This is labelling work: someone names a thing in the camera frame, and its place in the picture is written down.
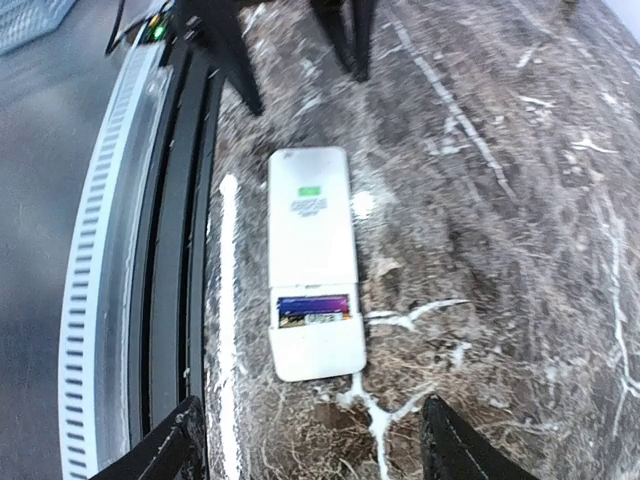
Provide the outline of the white remote control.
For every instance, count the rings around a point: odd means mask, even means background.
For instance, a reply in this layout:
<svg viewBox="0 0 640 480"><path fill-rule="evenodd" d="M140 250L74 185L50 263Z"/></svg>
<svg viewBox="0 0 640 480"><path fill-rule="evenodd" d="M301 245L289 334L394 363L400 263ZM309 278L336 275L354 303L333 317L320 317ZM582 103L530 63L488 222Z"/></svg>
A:
<svg viewBox="0 0 640 480"><path fill-rule="evenodd" d="M270 328L279 297L347 295L362 317L348 157L340 147L281 149L268 160Z"/></svg>

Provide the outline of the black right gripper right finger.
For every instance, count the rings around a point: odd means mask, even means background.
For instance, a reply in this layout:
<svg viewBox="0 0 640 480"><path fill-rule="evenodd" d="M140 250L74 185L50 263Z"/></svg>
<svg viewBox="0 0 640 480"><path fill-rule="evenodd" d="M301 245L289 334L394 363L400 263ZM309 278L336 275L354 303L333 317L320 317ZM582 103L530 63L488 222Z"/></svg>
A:
<svg viewBox="0 0 640 480"><path fill-rule="evenodd" d="M535 479L437 394L421 409L420 441L425 479Z"/></svg>

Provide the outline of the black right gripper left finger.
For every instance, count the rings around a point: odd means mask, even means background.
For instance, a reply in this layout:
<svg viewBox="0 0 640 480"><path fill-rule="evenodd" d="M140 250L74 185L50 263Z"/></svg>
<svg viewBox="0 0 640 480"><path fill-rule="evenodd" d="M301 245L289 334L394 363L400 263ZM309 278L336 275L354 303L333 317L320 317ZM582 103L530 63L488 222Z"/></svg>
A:
<svg viewBox="0 0 640 480"><path fill-rule="evenodd" d="M204 409L190 395L122 458L91 480L205 479Z"/></svg>

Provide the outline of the white battery cover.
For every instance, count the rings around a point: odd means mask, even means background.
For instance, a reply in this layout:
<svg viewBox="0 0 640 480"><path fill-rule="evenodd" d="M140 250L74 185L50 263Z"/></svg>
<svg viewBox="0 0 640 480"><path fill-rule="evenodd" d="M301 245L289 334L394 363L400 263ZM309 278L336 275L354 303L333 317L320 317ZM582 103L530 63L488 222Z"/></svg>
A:
<svg viewBox="0 0 640 480"><path fill-rule="evenodd" d="M362 371L366 340L361 316L292 328L270 328L269 341L278 378L316 380Z"/></svg>

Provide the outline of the blue AAA battery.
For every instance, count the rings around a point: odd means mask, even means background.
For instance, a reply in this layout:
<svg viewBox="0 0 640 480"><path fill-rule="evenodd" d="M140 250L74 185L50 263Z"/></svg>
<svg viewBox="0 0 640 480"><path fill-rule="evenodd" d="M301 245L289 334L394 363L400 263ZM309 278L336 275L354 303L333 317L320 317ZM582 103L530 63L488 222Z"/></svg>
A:
<svg viewBox="0 0 640 480"><path fill-rule="evenodd" d="M347 295L279 297L277 309L280 316L348 314L349 299Z"/></svg>

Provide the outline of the gold black AAA battery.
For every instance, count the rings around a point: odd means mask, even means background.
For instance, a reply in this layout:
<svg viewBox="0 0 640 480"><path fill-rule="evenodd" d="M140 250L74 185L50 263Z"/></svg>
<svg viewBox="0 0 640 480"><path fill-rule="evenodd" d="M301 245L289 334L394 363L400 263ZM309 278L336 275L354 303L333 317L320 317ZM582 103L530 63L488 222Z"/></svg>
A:
<svg viewBox="0 0 640 480"><path fill-rule="evenodd" d="M279 328L294 328L305 327L310 325L318 325L325 323L335 323L344 320L350 320L351 317L348 314L342 312L334 313L306 313L306 314L292 314L281 316L278 320Z"/></svg>

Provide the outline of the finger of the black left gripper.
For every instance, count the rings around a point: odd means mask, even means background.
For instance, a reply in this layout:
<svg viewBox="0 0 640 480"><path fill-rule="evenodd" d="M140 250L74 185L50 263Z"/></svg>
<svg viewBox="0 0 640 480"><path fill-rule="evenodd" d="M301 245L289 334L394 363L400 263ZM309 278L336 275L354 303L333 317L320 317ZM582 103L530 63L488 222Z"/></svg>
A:
<svg viewBox="0 0 640 480"><path fill-rule="evenodd" d="M370 78L375 0L311 0L311 9L346 73L364 83Z"/></svg>
<svg viewBox="0 0 640 480"><path fill-rule="evenodd" d="M205 52L224 72L249 111L260 116L264 105L243 39L238 7L230 0L185 0L174 5L177 35Z"/></svg>

